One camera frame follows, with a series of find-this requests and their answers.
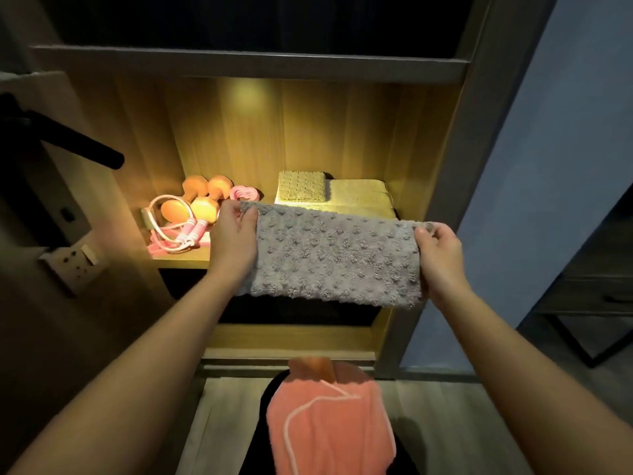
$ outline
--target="electrical outlet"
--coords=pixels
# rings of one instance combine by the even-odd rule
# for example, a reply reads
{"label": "electrical outlet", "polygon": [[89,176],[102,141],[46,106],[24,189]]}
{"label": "electrical outlet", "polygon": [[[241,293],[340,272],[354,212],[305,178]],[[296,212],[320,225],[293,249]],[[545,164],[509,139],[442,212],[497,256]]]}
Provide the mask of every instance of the electrical outlet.
{"label": "electrical outlet", "polygon": [[74,296],[83,292],[107,266],[105,259],[97,255],[94,243],[87,243],[87,238],[85,236],[71,247],[60,247],[39,257]]}

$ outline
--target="pink towel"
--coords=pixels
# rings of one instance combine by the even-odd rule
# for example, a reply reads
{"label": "pink towel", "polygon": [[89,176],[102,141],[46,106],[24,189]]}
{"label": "pink towel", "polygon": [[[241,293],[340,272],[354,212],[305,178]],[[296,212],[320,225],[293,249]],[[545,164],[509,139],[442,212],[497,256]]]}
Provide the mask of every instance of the pink towel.
{"label": "pink towel", "polygon": [[333,383],[289,366],[266,413],[277,474],[385,474],[396,442],[378,384],[350,364],[332,364]]}

